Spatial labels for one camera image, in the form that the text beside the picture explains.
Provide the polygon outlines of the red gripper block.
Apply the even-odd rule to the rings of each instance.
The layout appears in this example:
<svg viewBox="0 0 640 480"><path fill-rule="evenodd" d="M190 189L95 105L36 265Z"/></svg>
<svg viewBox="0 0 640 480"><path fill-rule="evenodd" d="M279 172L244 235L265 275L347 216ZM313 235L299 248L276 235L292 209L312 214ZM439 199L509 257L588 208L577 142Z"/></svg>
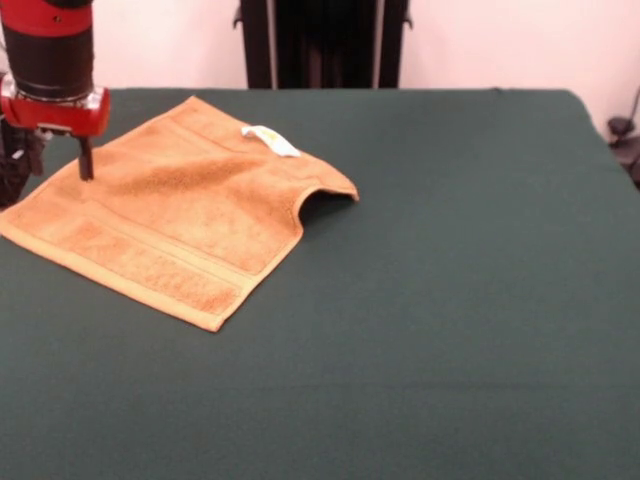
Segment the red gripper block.
<svg viewBox="0 0 640 480"><path fill-rule="evenodd" d="M1 79L1 110L7 122L28 130L27 156L30 171L43 174L44 134L37 129L62 132L78 137L79 176L82 181L94 179L93 147L89 137L102 135L110 115L110 92L96 87L86 97L70 102L33 99L22 94L11 74Z"/></svg>

